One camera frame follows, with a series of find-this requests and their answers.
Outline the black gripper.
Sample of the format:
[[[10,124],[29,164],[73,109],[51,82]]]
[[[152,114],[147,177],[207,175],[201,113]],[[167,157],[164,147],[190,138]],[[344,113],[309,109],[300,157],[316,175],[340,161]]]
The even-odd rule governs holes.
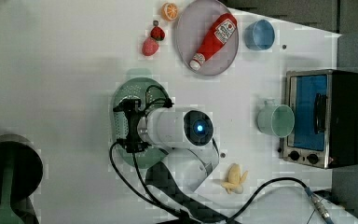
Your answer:
[[[145,112],[140,109],[140,99],[124,99],[116,107],[114,112],[123,112],[128,123],[128,133],[124,139],[119,138],[119,144],[127,153],[139,153],[145,151],[149,144],[138,134],[138,124]]]

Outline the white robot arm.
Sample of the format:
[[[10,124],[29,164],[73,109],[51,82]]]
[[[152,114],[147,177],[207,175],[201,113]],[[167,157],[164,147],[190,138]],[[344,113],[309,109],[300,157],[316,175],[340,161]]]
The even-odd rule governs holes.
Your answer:
[[[196,193],[219,164],[206,113],[169,99],[127,98],[114,105],[113,115],[127,128],[114,145],[130,156],[148,201],[185,224],[227,221],[215,203]]]

